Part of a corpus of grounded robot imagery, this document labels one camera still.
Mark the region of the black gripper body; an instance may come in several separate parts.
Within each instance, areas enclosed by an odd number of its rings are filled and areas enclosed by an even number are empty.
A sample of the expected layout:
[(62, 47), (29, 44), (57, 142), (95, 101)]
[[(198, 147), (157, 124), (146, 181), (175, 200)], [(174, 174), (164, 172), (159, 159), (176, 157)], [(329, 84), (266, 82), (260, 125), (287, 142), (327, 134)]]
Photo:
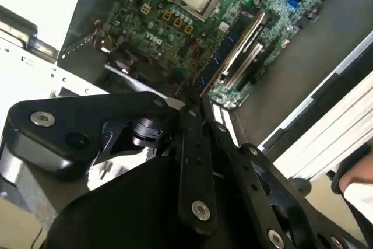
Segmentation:
[(177, 217), (180, 167), (158, 157), (75, 199), (54, 220), (44, 248), (259, 248), (242, 204), (217, 207), (214, 235)]

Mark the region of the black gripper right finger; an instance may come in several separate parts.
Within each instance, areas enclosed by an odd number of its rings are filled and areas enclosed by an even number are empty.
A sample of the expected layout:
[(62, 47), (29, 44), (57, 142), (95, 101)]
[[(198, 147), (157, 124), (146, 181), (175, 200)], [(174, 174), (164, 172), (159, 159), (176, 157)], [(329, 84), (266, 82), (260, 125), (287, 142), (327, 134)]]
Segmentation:
[(217, 230), (206, 248), (366, 248), (316, 210), (274, 165), (245, 143), (237, 147), (202, 97), (209, 131)]

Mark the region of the person's bare hand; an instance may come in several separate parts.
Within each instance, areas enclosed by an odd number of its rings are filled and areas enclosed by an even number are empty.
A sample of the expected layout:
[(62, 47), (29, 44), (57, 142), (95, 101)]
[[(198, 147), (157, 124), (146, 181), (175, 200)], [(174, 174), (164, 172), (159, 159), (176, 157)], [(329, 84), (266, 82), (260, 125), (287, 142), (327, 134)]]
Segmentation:
[(339, 180), (339, 188), (342, 193), (354, 183), (372, 183), (372, 154), (368, 154), (347, 171)]

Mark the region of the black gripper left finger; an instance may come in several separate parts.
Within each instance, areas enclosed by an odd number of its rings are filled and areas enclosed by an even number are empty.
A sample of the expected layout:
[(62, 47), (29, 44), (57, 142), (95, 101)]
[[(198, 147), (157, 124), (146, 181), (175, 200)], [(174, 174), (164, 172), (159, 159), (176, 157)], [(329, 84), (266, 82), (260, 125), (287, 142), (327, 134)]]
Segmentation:
[(198, 235), (214, 233), (212, 157), (196, 104), (176, 109), (136, 92), (21, 101), (7, 116), (8, 151), (63, 180), (82, 178), (115, 146), (156, 148), (155, 158), (174, 159), (178, 220)]

